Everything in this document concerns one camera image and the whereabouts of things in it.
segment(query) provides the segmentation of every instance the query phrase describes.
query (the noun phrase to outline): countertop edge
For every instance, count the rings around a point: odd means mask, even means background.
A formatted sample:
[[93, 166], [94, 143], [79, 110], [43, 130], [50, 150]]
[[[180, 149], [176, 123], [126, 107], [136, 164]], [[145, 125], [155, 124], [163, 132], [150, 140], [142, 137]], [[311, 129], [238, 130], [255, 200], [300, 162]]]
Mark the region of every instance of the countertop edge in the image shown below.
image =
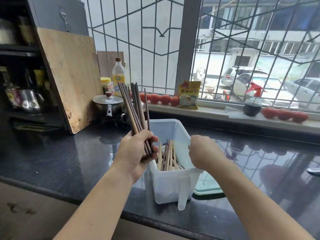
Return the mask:
[[[28, 191], [38, 193], [38, 194], [41, 194], [44, 196], [48, 196], [48, 197], [51, 197], [51, 198], [54, 198], [57, 200], [61, 200], [61, 201], [64, 201], [64, 202], [67, 202], [70, 204], [74, 204], [77, 206], [79, 206], [82, 203], [81, 200], [75, 200], [75, 199], [66, 197], [66, 196], [64, 196], [60, 193], [54, 192], [52, 190], [33, 186], [28, 183], [20, 182], [20, 181], [6, 178], [3, 176], [0, 176], [0, 182], [17, 187], [17, 188], [20, 188], [20, 189], [23, 189], [23, 190], [28, 190]], [[177, 236], [180, 236], [183, 238], [188, 238], [191, 240], [212, 240], [212, 239], [221, 240], [219, 238], [213, 238], [211, 236], [203, 235], [203, 234], [200, 234], [197, 232], [192, 232], [192, 231], [189, 231], [186, 229], [182, 229], [182, 228], [178, 228], [178, 227], [175, 227], [172, 225], [161, 223], [161, 222], [152, 220], [150, 218], [142, 217], [142, 216], [139, 216], [139, 215], [127, 212], [127, 211], [122, 211], [120, 218], [123, 220], [138, 223], [143, 226], [151, 227], [151, 228], [163, 231], [163, 232], [171, 233], [171, 234], [174, 234], [174, 235], [177, 235]]]

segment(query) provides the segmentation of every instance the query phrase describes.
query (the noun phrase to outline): forearm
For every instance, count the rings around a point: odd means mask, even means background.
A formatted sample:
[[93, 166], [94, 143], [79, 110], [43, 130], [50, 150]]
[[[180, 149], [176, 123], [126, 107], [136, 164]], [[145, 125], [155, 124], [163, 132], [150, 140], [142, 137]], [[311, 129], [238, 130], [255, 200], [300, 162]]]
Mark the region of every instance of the forearm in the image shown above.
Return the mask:
[[219, 170], [212, 162], [208, 172], [214, 175], [251, 239], [313, 239], [231, 161]]
[[131, 187], [111, 167], [54, 240], [111, 239]]

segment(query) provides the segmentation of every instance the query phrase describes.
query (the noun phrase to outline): container lid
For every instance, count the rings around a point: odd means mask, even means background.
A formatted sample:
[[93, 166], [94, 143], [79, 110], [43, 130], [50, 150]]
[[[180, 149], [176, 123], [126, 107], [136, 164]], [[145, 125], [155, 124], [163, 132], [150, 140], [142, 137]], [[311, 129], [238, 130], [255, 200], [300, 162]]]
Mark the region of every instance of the container lid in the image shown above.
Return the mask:
[[100, 77], [100, 80], [102, 83], [109, 83], [111, 82], [111, 78], [110, 77]]
[[223, 193], [223, 191], [218, 185], [217, 181], [209, 173], [204, 171], [199, 176], [194, 193], [202, 196]]
[[97, 104], [120, 104], [123, 102], [123, 98], [116, 95], [107, 97], [106, 95], [99, 95], [92, 99]]

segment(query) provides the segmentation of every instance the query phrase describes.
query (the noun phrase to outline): black granite countertop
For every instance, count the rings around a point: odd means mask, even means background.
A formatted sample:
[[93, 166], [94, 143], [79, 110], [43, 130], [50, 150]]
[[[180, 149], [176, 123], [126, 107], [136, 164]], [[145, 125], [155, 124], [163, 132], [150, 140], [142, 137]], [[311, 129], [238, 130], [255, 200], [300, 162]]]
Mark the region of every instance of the black granite countertop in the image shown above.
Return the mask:
[[[0, 126], [0, 181], [78, 205], [109, 169], [127, 133], [113, 124], [90, 125], [75, 135], [63, 130], [13, 131], [4, 125]], [[320, 177], [305, 171], [320, 166], [318, 145], [185, 128], [190, 135], [216, 140], [257, 187], [320, 239]], [[133, 186], [121, 218], [190, 239], [248, 238], [225, 197], [193, 197], [183, 211], [176, 202], [156, 204], [148, 172]]]

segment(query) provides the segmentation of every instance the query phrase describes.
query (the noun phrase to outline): car grille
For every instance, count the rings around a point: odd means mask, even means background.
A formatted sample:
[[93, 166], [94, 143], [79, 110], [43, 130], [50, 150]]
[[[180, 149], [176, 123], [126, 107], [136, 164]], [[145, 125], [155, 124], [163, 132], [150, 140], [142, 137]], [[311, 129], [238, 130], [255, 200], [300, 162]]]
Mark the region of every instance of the car grille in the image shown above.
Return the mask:
[[283, 107], [283, 108], [288, 108], [288, 107], [290, 106], [290, 103], [286, 103], [286, 102], [274, 102], [274, 106]]

